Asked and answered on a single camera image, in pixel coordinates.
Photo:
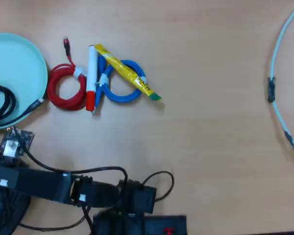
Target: table surface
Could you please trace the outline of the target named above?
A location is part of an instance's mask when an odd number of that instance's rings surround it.
[[[189,234],[294,230],[294,152],[266,102],[272,48],[293,9],[294,0],[0,0],[0,32],[32,41],[50,67],[67,61],[65,35],[73,61],[85,69],[88,45],[102,43],[139,63],[164,104],[106,98],[92,117],[46,102],[18,127],[36,133],[31,151],[48,165],[120,165],[135,180],[172,171],[174,190],[155,213],[186,214]],[[276,75],[277,102],[294,135],[294,22]],[[77,90],[67,79],[60,94]],[[132,88],[115,75],[112,90]],[[117,183],[121,175],[93,177]],[[150,184],[160,194],[170,180]],[[23,222],[62,226],[81,216],[78,208],[34,199]],[[85,222],[65,234],[88,232]]]

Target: red marker cap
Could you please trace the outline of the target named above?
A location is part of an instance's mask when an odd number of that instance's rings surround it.
[[[89,91],[86,93],[86,110],[87,111],[94,111],[95,110],[95,99],[96,93],[93,91]]]

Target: white cable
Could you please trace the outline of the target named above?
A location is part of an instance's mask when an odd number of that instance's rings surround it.
[[[272,60],[271,60],[271,69],[270,69],[270,81],[272,82],[273,81],[273,78],[274,78],[274,68],[275,68],[275,60],[276,60],[276,56],[278,54],[278,51],[279,51],[279,48],[280,48],[280,45],[281,45],[281,42],[282,42],[282,39],[283,39],[283,36],[285,34],[285,31],[287,29],[287,27],[289,26],[289,24],[291,23],[291,21],[293,20],[294,18],[294,11],[293,13],[290,15],[290,17],[288,18],[288,20],[285,22],[285,24],[283,25],[282,29],[281,29],[281,32],[279,34],[279,37],[278,37],[278,40],[276,42],[276,45],[275,45],[275,49],[274,49],[274,52],[273,52],[273,56],[272,56]],[[288,127],[286,126],[286,123],[285,121],[283,120],[281,114],[280,114],[280,111],[276,105],[276,102],[274,101],[272,103],[272,106],[274,108],[274,111],[278,117],[278,120],[280,121],[281,123],[281,126],[284,130],[284,133],[286,133],[286,135],[288,134],[289,136],[292,136]],[[293,146],[294,148],[294,139],[292,138],[291,140],[291,145]]]

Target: coiled red cable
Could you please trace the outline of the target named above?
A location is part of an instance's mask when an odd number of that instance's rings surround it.
[[[57,65],[50,71],[47,86],[47,95],[49,100],[55,106],[61,109],[80,110],[85,107],[86,99],[86,77],[83,74],[78,77],[80,89],[72,98],[62,99],[57,93],[57,87],[60,80],[65,76],[73,76],[76,67],[71,58],[69,40],[65,38],[63,40],[63,44],[70,64]]]

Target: yellow packet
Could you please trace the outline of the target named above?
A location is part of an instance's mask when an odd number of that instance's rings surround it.
[[[106,61],[108,61],[108,63],[111,64],[116,71],[118,71],[122,77],[133,84],[142,93],[149,96],[151,100],[161,100],[161,97],[157,95],[156,92],[154,92],[135,71],[114,57],[106,48],[103,47],[103,45],[98,44],[94,45],[94,47],[106,59]]]

